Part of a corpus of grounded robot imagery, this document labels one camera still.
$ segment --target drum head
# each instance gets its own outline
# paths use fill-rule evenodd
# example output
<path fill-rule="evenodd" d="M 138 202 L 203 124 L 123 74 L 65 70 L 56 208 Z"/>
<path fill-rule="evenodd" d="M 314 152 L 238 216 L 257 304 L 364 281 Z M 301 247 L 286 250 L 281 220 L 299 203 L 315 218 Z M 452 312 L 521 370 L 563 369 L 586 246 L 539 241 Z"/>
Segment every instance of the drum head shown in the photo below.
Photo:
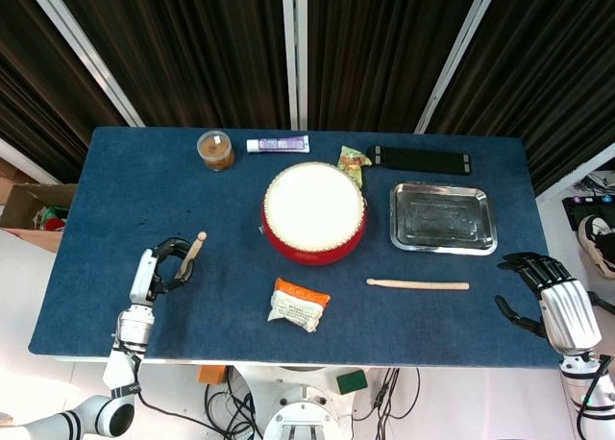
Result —
<path fill-rule="evenodd" d="M 285 245 L 305 252 L 328 251 L 349 242 L 364 214 L 355 182 L 317 161 L 282 171 L 269 185 L 263 209 L 271 232 Z"/>

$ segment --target white robotic arm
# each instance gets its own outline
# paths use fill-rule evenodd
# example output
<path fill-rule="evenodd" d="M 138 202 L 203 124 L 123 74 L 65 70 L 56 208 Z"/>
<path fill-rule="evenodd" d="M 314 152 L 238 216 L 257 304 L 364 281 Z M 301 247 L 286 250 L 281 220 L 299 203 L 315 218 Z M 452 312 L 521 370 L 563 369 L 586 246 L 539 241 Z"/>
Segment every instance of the white robotic arm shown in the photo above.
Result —
<path fill-rule="evenodd" d="M 117 327 L 103 381 L 111 396 L 90 397 L 75 409 L 54 414 L 24 426 L 0 428 L 0 440 L 81 440 L 87 433 L 105 437 L 122 435 L 135 417 L 135 395 L 140 392 L 137 372 L 154 325 L 152 307 L 158 294 L 183 285 L 192 275 L 205 234 L 190 247 L 181 238 L 169 238 L 153 250 L 145 250 L 131 288 L 130 308 L 117 317 Z M 169 282 L 158 273 L 168 256 L 184 261 Z"/>
<path fill-rule="evenodd" d="M 577 430 L 582 440 L 615 439 L 615 387 L 608 375 L 612 357 L 595 355 L 602 336 L 592 305 L 615 313 L 615 308 L 593 292 L 585 291 L 557 260 L 535 253 L 504 256 L 499 267 L 514 270 L 540 305 L 540 322 L 520 317 L 502 296 L 500 312 L 514 325 L 549 340 L 563 359 L 559 368 L 577 408 Z"/>

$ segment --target green sponge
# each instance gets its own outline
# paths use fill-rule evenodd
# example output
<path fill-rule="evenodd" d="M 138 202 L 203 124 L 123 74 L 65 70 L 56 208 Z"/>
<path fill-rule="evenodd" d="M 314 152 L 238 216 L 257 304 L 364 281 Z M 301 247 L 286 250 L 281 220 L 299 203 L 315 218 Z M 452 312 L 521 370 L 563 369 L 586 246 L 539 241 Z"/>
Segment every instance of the green sponge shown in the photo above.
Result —
<path fill-rule="evenodd" d="M 339 393 L 342 395 L 364 389 L 367 387 L 365 373 L 363 370 L 358 370 L 347 375 L 338 376 L 337 387 L 339 387 Z"/>

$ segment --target drum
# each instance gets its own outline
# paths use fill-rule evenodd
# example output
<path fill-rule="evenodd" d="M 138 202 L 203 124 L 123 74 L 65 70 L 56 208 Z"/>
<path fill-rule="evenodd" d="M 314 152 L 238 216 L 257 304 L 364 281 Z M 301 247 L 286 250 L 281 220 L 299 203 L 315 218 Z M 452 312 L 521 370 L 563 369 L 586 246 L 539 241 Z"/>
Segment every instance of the drum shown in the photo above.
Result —
<path fill-rule="evenodd" d="M 358 244 L 366 205 L 346 173 L 311 161 L 286 168 L 273 180 L 261 219 L 276 250 L 302 264 L 322 265 L 342 259 Z"/>

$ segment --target blue table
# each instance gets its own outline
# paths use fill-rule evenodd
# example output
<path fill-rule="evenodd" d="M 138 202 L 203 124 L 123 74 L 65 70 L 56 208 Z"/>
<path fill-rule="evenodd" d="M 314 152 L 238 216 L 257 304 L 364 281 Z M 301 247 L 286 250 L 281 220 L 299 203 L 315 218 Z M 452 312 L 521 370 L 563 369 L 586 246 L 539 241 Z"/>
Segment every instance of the blue table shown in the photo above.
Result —
<path fill-rule="evenodd" d="M 512 327 L 494 304 L 502 294 L 522 314 L 538 304 L 520 279 L 496 268 L 504 254 L 546 253 L 522 143 L 514 138 L 309 132 L 311 153 L 247 155 L 246 138 L 285 131 L 225 130 L 235 166 L 209 171 L 196 152 L 203 129 L 100 128 L 70 210 L 30 344 L 35 354 L 106 356 L 145 248 L 168 236 L 209 234 L 189 284 L 160 296 L 148 356 L 341 365 L 549 367 L 546 341 Z M 258 230 L 267 185 L 306 160 L 337 163 L 342 144 L 374 143 L 469 153 L 471 176 L 363 168 L 369 204 L 358 247 L 333 265 L 280 256 Z M 483 189 L 499 246 L 488 257 L 412 253 L 389 239 L 389 191 L 399 182 Z M 267 322 L 276 277 L 332 296 L 315 333 Z M 468 281 L 467 292 L 367 286 L 367 278 Z"/>

